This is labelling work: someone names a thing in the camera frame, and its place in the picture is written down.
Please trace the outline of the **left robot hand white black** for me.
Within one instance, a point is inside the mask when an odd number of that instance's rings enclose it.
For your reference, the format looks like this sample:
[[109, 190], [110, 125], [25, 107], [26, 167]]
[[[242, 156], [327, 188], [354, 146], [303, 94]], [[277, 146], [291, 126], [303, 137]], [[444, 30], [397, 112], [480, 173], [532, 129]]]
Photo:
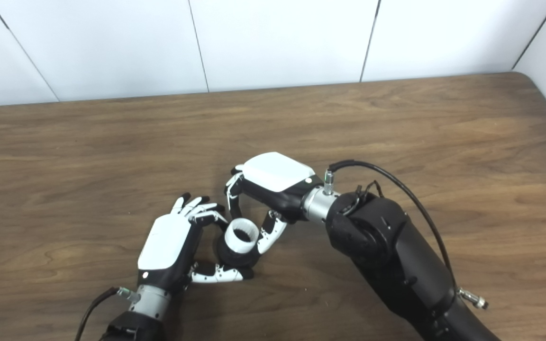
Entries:
[[154, 220], [140, 252], [138, 291], [176, 294], [192, 282], [215, 284], [253, 279], [254, 271], [246, 267], [195, 260], [203, 229], [211, 224], [221, 229], [229, 226], [224, 211], [208, 196], [191, 198], [187, 192], [178, 197], [169, 213]]

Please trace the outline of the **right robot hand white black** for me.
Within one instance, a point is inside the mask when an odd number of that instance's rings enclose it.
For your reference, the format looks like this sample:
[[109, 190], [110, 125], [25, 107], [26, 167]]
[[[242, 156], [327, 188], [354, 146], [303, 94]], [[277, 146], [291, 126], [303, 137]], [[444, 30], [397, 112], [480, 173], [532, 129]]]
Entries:
[[323, 179], [301, 162], [281, 153], [263, 153], [236, 165], [225, 185], [231, 218], [241, 218], [240, 196], [246, 196], [268, 207], [256, 250], [262, 255], [279, 239], [289, 224], [306, 222], [305, 200], [323, 187]]

